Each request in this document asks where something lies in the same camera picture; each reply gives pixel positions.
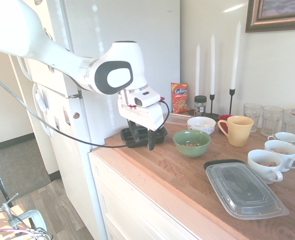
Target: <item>drinking glass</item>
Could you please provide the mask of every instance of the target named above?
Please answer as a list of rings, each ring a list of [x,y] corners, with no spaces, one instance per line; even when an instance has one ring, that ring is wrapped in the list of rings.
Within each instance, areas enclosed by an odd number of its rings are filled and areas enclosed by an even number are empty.
[[[291,113],[290,109],[283,111],[281,131],[295,134],[295,115]]]
[[[243,106],[243,115],[254,121],[251,133],[255,133],[262,113],[263,106],[257,103],[246,103]]]
[[[267,137],[276,134],[282,114],[283,108],[279,106],[263,107],[261,134]]]

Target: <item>green bowl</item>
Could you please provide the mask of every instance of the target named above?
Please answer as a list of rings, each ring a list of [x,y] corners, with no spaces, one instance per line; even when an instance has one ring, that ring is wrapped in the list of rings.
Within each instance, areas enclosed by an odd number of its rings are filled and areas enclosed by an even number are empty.
[[[207,151],[211,137],[204,131],[187,129],[177,132],[173,136],[173,141],[181,154],[189,158],[196,158]]]

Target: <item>chip bag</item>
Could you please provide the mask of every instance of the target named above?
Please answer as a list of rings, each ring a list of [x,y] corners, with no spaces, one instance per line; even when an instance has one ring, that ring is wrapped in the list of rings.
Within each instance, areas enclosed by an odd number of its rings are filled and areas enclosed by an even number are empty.
[[[188,84],[171,83],[173,113],[179,114],[190,110],[187,106]]]

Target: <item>picture frame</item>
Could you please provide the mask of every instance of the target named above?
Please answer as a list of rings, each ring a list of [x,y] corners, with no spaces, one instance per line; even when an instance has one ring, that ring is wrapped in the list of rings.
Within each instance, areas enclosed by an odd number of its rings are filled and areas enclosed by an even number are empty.
[[[246,33],[295,30],[295,0],[249,0]]]

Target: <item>black tray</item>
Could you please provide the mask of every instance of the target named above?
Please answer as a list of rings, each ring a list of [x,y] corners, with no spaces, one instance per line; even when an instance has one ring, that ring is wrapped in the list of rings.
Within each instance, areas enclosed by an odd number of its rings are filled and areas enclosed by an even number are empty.
[[[144,127],[144,126],[138,126],[137,131],[138,131],[138,135],[139,135],[140,140],[144,139],[144,138],[146,138],[148,136],[148,129],[146,127]],[[130,149],[148,145],[148,140],[147,139],[143,140],[143,141],[140,141],[137,144],[134,144],[135,141],[134,141],[134,138],[133,138],[132,133],[131,133],[129,128],[122,129],[120,134],[121,134],[122,141],[124,141],[126,143],[126,145],[133,144],[133,145],[127,146]],[[167,134],[168,134],[168,132],[167,132],[167,130],[166,130],[166,128],[164,126],[161,129],[159,129],[156,132],[155,144],[163,143],[164,137]]]

